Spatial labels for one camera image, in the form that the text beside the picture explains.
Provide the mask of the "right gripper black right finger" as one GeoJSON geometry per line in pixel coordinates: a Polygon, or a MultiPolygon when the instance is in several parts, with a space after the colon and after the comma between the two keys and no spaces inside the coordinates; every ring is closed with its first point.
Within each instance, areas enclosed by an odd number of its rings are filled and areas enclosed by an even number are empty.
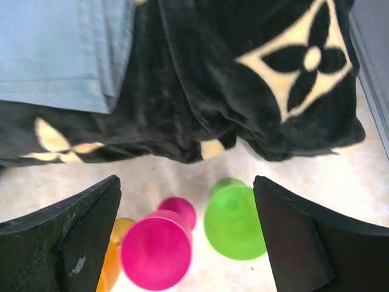
{"type": "Polygon", "coordinates": [[[388,291],[388,228],[253,182],[277,291],[388,291]]]}

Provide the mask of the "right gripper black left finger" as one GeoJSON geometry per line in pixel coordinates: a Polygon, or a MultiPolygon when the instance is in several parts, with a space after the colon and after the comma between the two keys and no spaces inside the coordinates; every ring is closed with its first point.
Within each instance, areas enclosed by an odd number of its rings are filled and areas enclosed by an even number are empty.
{"type": "Polygon", "coordinates": [[[111,175],[1,223],[1,291],[95,291],[121,199],[111,175]]]}

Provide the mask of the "orange wine glass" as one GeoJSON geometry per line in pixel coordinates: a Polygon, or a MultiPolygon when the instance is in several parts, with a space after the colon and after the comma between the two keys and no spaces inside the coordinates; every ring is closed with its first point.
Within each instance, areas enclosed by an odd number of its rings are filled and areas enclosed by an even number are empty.
{"type": "Polygon", "coordinates": [[[96,292],[111,291],[115,286],[122,269],[120,245],[125,234],[135,223],[130,218],[118,218],[114,222],[96,292]]]}

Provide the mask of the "green wine glass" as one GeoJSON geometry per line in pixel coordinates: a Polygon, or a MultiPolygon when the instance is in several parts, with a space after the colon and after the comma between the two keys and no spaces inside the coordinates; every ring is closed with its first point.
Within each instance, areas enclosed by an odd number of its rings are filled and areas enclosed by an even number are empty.
{"type": "Polygon", "coordinates": [[[253,260],[267,253],[253,188],[235,178],[219,180],[204,212],[210,245],[232,260],[253,260]]]}

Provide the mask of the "pink wine glass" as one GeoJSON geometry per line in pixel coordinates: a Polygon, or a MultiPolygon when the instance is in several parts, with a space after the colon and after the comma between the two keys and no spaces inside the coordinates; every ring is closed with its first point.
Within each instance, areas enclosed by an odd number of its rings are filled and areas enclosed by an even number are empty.
{"type": "Polygon", "coordinates": [[[190,267],[195,224],[193,205],[183,198],[171,197],[131,226],[120,251],[127,278],[150,291],[175,286],[190,267]]]}

